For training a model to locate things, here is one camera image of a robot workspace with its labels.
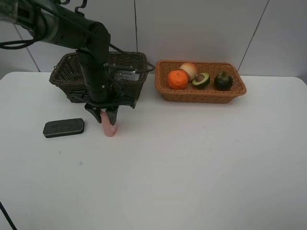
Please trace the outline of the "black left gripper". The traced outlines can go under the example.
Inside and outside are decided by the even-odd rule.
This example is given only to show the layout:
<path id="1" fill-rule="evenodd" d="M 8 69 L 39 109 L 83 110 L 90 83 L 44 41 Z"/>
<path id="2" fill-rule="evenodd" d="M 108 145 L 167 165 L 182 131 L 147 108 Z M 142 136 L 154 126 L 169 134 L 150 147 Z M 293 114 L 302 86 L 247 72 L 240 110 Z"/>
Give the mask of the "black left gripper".
<path id="1" fill-rule="evenodd" d="M 95 53 L 78 49 L 76 54 L 86 89 L 71 91 L 70 97 L 89 104 L 85 105 L 85 110 L 91 113 L 98 123 L 102 123 L 101 108 L 107 108 L 110 124 L 114 126 L 117 122 L 118 106 L 135 108 L 136 100 L 125 96 L 122 87 L 111 76 L 108 66 L 109 51 Z"/>

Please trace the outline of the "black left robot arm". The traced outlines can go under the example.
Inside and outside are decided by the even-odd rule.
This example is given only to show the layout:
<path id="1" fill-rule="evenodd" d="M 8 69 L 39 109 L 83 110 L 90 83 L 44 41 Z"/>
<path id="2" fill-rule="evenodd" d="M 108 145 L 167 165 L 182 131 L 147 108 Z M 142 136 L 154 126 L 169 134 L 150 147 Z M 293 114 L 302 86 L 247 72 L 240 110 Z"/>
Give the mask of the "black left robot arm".
<path id="1" fill-rule="evenodd" d="M 99 22 L 86 19 L 78 10 L 64 7 L 69 1 L 2 0 L 0 19 L 26 29 L 32 39 L 2 42 L 0 47 L 17 50 L 35 42 L 75 49 L 85 89 L 69 90 L 68 98 L 82 101 L 85 109 L 106 127 L 117 123 L 121 105 L 135 107 L 108 64 L 111 35 Z"/>

